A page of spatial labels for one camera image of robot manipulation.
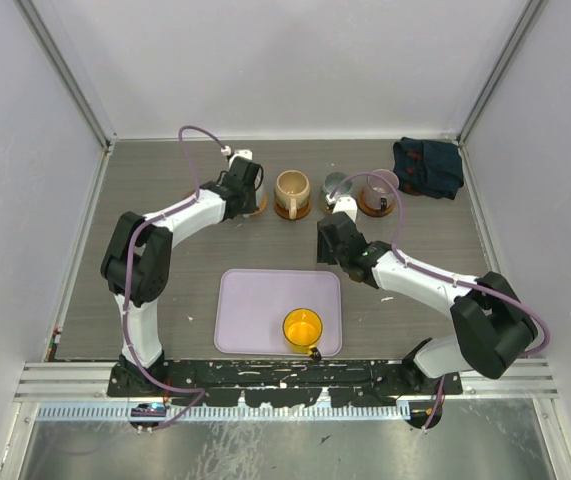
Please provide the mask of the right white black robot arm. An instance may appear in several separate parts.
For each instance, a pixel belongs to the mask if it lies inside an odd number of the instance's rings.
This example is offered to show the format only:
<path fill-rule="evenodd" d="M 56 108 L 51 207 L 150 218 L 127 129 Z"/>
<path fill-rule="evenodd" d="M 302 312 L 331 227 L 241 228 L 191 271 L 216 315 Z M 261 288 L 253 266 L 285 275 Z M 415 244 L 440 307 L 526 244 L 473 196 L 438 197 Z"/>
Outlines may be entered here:
<path fill-rule="evenodd" d="M 500 274 L 460 276 L 415 260 L 394 245 L 369 242 L 345 212 L 317 223 L 317 261 L 451 320 L 453 335 L 427 338 L 403 358 L 401 377 L 414 393 L 427 393 L 440 378 L 465 371 L 496 380 L 538 337 L 533 315 Z"/>

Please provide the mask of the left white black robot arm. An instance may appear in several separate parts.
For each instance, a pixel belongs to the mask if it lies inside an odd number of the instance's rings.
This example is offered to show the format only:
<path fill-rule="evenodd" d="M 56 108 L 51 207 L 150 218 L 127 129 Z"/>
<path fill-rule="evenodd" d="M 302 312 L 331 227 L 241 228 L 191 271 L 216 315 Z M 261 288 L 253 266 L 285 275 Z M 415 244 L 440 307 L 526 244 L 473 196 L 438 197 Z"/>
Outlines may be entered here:
<path fill-rule="evenodd" d="M 158 334 L 158 300 L 170 276 L 174 247 L 195 233 L 265 203 L 263 167 L 249 150 L 225 149 L 228 167 L 184 200 L 146 215 L 119 218 L 100 267 L 121 315 L 124 379 L 143 396 L 159 392 L 200 396 L 201 389 L 169 384 Z"/>

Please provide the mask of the dark wooden coaster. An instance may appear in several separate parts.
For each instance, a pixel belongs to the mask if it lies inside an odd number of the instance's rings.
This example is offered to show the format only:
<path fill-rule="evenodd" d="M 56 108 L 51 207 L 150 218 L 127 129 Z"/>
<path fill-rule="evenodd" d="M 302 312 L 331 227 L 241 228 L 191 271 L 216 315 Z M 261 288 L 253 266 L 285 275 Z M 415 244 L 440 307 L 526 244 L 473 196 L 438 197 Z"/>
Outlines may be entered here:
<path fill-rule="evenodd" d="M 286 200 L 284 204 L 275 199 L 273 207 L 276 214 L 282 219 L 296 221 L 303 219 L 310 213 L 311 202 L 308 201 L 305 205 L 299 207 L 295 199 Z"/>
<path fill-rule="evenodd" d="M 374 218 L 381 218 L 381 217 L 389 215 L 394 210 L 394 207 L 396 205 L 396 203 L 394 201 L 392 201 L 389 205 L 384 203 L 383 209 L 380 209 L 380 208 L 373 209 L 373 208 L 369 207 L 367 205 L 367 203 L 365 202 L 365 189 L 364 188 L 362 188 L 360 190 L 359 194 L 357 195 L 356 201 L 357 201 L 357 206 L 361 212 L 363 212 L 364 214 L 366 214 L 370 217 L 374 217 Z"/>

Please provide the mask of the grey ceramic mug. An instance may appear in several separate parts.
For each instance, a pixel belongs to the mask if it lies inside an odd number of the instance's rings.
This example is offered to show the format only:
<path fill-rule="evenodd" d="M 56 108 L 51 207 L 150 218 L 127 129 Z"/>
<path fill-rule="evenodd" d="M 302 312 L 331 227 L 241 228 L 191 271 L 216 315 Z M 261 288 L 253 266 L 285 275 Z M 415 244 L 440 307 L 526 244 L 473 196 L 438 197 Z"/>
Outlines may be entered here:
<path fill-rule="evenodd" d="M 333 198 L 341 196 L 351 196 L 353 191 L 353 182 L 347 180 L 348 175 L 343 172 L 332 172 L 328 174 L 321 186 L 320 198 Z"/>

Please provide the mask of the white ceramic mug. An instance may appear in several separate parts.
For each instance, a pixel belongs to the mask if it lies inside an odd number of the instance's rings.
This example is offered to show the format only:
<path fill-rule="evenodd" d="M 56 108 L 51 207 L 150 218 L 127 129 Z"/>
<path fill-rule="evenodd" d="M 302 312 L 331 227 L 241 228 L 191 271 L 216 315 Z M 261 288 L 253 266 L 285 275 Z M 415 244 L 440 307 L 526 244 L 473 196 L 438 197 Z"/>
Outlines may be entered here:
<path fill-rule="evenodd" d="M 262 198 L 264 197 L 264 195 L 267 195 L 265 193 L 265 185 L 261 185 L 255 192 L 256 194 L 256 209 L 258 207 L 258 205 L 261 203 Z"/>

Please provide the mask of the beige ceramic mug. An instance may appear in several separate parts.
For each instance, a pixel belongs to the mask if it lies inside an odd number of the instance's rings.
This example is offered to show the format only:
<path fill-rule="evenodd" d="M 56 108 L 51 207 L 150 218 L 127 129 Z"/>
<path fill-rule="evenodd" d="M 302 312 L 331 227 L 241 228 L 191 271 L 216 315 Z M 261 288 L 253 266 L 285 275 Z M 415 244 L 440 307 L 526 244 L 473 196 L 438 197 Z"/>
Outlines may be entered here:
<path fill-rule="evenodd" d="M 302 207 L 311 202 L 311 184 L 308 177 L 298 170 L 287 170 L 279 174 L 274 186 L 274 200 L 281 204 L 286 200 L 295 199 L 297 205 Z"/>

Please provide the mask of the purple glass mug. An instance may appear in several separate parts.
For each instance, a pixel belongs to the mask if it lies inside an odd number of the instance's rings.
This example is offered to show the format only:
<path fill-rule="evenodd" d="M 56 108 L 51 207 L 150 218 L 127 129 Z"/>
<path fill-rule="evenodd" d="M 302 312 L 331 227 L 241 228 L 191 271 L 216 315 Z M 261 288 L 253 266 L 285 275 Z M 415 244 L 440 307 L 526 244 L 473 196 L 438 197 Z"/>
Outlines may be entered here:
<path fill-rule="evenodd" d="M 373 209 L 383 209 L 384 203 L 389 205 L 396 201 L 394 190 L 400 185 L 396 174 L 389 169 L 375 169 L 365 180 L 365 202 Z"/>

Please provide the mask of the light woven coaster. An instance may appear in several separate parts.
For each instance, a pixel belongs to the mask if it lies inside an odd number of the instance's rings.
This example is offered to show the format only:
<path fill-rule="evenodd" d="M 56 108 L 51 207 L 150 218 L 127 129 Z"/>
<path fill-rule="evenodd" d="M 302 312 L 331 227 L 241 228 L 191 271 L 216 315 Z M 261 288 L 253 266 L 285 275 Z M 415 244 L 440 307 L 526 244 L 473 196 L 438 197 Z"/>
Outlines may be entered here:
<path fill-rule="evenodd" d="M 319 206 L 320 206 L 321 210 L 325 214 L 328 214 L 328 215 L 333 213 L 335 205 L 336 205 L 336 201 L 334 199 L 328 200 L 327 198 L 322 198 L 319 201 Z"/>
<path fill-rule="evenodd" d="M 249 217 L 254 217 L 254 216 L 260 215 L 262 212 L 265 211 L 265 209 L 267 208 L 268 205 L 269 205 L 269 198 L 267 195 L 264 195 L 264 197 L 262 198 L 262 201 L 258 205 L 257 209 L 252 213 L 245 214 L 244 217 L 249 218 Z"/>

